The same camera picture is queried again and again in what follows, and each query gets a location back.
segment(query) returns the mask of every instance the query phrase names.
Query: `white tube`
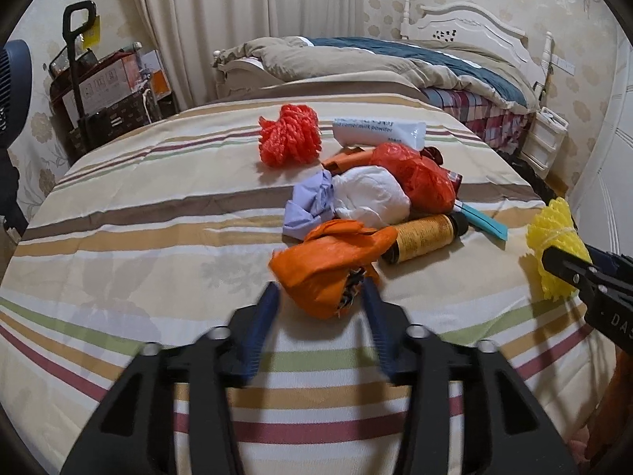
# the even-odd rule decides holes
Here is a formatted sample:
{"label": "white tube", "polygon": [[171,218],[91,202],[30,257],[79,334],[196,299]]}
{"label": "white tube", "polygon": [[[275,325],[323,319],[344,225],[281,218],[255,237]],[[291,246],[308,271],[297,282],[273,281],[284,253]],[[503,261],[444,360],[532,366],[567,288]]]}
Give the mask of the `white tube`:
{"label": "white tube", "polygon": [[363,120],[336,118],[332,123],[334,138],[341,146],[401,143],[414,150],[424,149],[426,123],[405,120]]}

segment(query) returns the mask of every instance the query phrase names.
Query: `orange plastic bag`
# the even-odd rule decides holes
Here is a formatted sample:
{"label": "orange plastic bag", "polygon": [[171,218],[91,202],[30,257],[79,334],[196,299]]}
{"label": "orange plastic bag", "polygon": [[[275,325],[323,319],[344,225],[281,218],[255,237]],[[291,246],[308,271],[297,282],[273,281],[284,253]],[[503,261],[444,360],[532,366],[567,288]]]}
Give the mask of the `orange plastic bag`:
{"label": "orange plastic bag", "polygon": [[411,200],[411,207],[429,214],[453,210],[455,188],[446,171],[435,161],[398,143],[378,145],[371,155],[372,165],[387,169]]}
{"label": "orange plastic bag", "polygon": [[393,226],[375,230],[354,220],[332,220],[312,230],[303,243],[273,253],[268,266],[299,307],[325,320],[346,312],[339,304],[351,270],[364,268],[380,282],[371,263],[397,237]]}
{"label": "orange plastic bag", "polygon": [[368,166],[371,160],[371,151],[366,152],[362,148],[343,148],[336,155],[326,159],[321,164],[332,175],[341,175],[352,168]]}

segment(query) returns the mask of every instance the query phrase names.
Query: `floral wallpaper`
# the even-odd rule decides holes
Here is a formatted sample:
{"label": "floral wallpaper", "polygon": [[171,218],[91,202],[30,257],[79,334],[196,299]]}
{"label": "floral wallpaper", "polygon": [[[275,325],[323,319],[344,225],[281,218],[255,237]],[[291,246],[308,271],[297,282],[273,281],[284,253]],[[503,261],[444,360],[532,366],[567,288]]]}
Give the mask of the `floral wallpaper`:
{"label": "floral wallpaper", "polygon": [[[573,187],[596,144],[611,95],[617,41],[613,14],[601,0],[411,0],[411,19],[420,17],[420,4],[459,1],[479,4],[525,30],[535,60],[542,54],[546,32],[551,31],[554,53],[575,65],[575,76],[553,67],[543,101],[570,123],[552,172]],[[365,34],[400,38],[403,5],[404,0],[364,0]]]}
{"label": "floral wallpaper", "polygon": [[[64,8],[80,0],[34,0],[22,16],[11,39],[24,39],[31,50],[33,87],[31,105],[24,130],[9,149],[20,170],[18,203],[30,220],[46,196],[68,169],[68,159],[49,108],[51,77],[47,65],[64,46],[61,21]],[[95,47],[97,57],[141,41],[145,49],[154,48],[134,0],[94,0],[101,20],[101,41]],[[2,251],[4,231],[0,231]]]}

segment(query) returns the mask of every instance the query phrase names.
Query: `yellow mesh bag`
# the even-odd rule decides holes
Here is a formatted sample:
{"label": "yellow mesh bag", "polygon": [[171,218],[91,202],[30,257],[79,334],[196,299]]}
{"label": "yellow mesh bag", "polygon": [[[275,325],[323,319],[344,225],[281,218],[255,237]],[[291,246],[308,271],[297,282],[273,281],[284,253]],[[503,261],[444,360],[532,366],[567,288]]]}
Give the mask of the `yellow mesh bag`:
{"label": "yellow mesh bag", "polygon": [[550,205],[545,207],[528,225],[525,240],[539,261],[540,285],[542,285],[545,298],[558,300],[571,296],[576,288],[545,271],[541,260],[543,252],[548,247],[556,246],[591,262],[587,247],[574,228],[572,213],[567,202],[562,198],[552,200]]}

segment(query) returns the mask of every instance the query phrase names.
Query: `white curtain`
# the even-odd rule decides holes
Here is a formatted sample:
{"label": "white curtain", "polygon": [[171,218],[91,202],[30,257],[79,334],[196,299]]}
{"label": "white curtain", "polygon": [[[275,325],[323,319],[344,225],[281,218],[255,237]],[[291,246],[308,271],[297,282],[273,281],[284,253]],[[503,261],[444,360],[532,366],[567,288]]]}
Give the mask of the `white curtain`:
{"label": "white curtain", "polygon": [[362,0],[135,0],[181,109],[216,97],[213,51],[262,36],[362,35]]}

